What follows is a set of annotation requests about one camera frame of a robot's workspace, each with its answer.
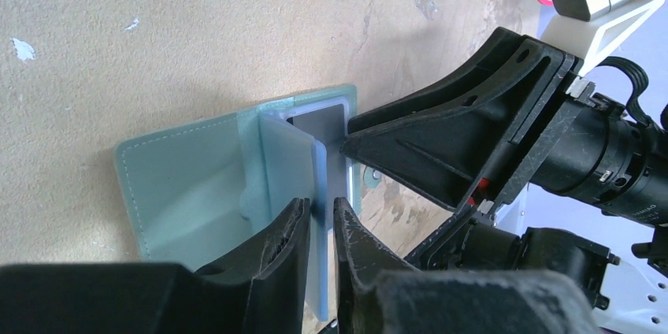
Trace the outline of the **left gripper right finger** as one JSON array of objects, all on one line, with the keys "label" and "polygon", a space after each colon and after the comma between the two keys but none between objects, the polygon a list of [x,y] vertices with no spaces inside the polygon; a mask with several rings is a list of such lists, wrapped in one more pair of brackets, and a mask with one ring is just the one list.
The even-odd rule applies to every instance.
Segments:
[{"label": "left gripper right finger", "polygon": [[340,333],[598,333],[592,307],[548,270],[421,271],[345,198],[333,203]]}]

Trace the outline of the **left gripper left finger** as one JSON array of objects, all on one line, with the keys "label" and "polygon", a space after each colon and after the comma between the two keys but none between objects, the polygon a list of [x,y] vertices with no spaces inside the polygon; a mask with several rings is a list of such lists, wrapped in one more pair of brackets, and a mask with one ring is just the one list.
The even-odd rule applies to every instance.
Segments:
[{"label": "left gripper left finger", "polygon": [[310,202],[190,271],[176,263],[23,264],[1,269],[4,333],[299,333]]}]

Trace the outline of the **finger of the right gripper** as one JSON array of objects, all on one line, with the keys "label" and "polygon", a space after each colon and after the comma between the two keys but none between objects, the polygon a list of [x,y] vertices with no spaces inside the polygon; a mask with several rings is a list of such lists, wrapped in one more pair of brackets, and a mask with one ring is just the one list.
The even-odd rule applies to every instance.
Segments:
[{"label": "finger of the right gripper", "polygon": [[569,72],[581,60],[546,46],[546,106],[540,128],[529,134],[351,134],[343,155],[378,169],[446,210],[468,202],[508,197],[511,177],[558,109]]},{"label": "finger of the right gripper", "polygon": [[443,79],[348,122],[351,134],[529,134],[546,106],[546,45],[497,28]]}]

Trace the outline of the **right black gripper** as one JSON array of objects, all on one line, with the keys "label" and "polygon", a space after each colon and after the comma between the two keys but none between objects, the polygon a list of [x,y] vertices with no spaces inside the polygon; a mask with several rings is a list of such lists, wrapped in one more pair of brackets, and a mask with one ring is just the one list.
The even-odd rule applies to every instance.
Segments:
[{"label": "right black gripper", "polygon": [[[655,124],[621,118],[622,107],[603,95],[583,109],[551,149],[531,181],[654,230],[631,250],[660,273],[667,271],[667,134]],[[447,221],[413,250],[423,270],[549,269],[567,275],[598,310],[610,309],[614,274],[610,248],[557,228],[522,235],[486,224],[480,214]]]}]

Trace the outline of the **green card holder wallet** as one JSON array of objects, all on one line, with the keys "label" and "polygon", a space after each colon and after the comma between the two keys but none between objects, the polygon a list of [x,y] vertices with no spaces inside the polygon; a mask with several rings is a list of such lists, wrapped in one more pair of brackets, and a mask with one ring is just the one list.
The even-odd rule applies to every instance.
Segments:
[{"label": "green card holder wallet", "polygon": [[[340,103],[348,124],[358,108],[355,86],[279,98],[120,143],[116,170],[140,257],[198,269],[259,233],[292,199],[307,198],[306,303],[327,321],[326,150],[285,119]],[[360,166],[346,159],[346,199],[359,212]]]}]

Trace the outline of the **plain glossy black card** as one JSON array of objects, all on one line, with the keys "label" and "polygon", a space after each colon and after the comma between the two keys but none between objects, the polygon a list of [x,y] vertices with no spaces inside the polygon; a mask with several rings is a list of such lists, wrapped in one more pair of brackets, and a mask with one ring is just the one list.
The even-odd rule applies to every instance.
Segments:
[{"label": "plain glossy black card", "polygon": [[325,146],[327,156],[327,229],[332,228],[333,203],[335,198],[348,197],[347,159],[340,147],[347,134],[347,106],[343,103],[312,109],[287,117],[285,120],[299,130],[312,135]]}]

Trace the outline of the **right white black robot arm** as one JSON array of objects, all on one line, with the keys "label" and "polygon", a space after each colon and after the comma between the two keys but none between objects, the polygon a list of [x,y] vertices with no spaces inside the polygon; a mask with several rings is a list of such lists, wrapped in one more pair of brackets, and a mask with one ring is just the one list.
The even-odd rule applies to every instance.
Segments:
[{"label": "right white black robot arm", "polygon": [[596,93],[584,61],[497,28],[434,84],[349,120],[341,151],[449,210],[408,257],[425,271],[551,270],[568,276],[614,332],[666,330],[667,283],[653,282],[609,247],[556,228],[522,235],[494,225],[527,184],[653,229],[631,250],[667,272],[667,121],[638,98],[646,72],[603,64],[632,85],[627,103]]}]

